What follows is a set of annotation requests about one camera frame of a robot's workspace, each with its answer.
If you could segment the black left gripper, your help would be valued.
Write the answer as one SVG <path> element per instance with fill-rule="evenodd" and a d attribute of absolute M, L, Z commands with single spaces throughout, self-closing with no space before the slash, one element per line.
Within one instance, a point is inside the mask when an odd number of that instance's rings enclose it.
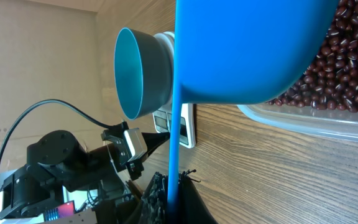
<path fill-rule="evenodd" d="M 141 176 L 144 170 L 142 161 L 147 160 L 159 146 L 170 139 L 169 132 L 142 133 L 147 152 L 140 159 L 129 162 L 129 148 L 124 139 L 124 131 L 130 129 L 127 123 L 124 121 L 116 125 L 102 124 L 101 127 L 104 128 L 101 134 L 102 140 L 112 144 L 111 149 L 108 145 L 108 152 L 114 169 L 117 173 L 127 170 L 131 180 L 136 180 Z"/>

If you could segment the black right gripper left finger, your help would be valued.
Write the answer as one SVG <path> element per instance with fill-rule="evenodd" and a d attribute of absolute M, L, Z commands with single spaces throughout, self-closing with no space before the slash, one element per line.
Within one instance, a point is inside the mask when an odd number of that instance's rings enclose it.
<path fill-rule="evenodd" d="M 166 220 L 168 177 L 156 172 L 141 198 L 139 223 L 164 224 Z"/>

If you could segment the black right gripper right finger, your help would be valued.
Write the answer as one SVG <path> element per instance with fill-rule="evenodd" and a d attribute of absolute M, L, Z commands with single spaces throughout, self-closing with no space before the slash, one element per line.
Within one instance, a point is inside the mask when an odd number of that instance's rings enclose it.
<path fill-rule="evenodd" d="M 189 174 L 196 170 L 183 171 L 179 175 L 178 185 L 178 222 L 181 224 L 217 224 L 203 202 Z"/>

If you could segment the blue measuring scoop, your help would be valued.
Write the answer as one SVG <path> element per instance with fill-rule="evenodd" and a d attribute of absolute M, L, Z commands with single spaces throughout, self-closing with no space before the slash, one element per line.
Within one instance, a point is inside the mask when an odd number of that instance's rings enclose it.
<path fill-rule="evenodd" d="M 167 215 L 178 221 L 185 103 L 253 105 L 300 78 L 323 43 L 335 0 L 179 0 L 175 11 Z"/>

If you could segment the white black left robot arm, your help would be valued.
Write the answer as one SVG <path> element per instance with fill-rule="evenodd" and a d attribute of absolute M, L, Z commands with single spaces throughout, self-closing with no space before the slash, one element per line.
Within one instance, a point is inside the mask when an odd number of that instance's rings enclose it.
<path fill-rule="evenodd" d="M 93 205 L 116 201 L 126 190 L 118 173 L 138 179 L 144 161 L 169 138 L 122 122 L 101 133 L 105 146 L 87 152 L 69 131 L 48 133 L 27 147 L 26 164 L 4 180 L 0 220 L 36 217 L 63 204 L 64 191 L 97 190 Z"/>

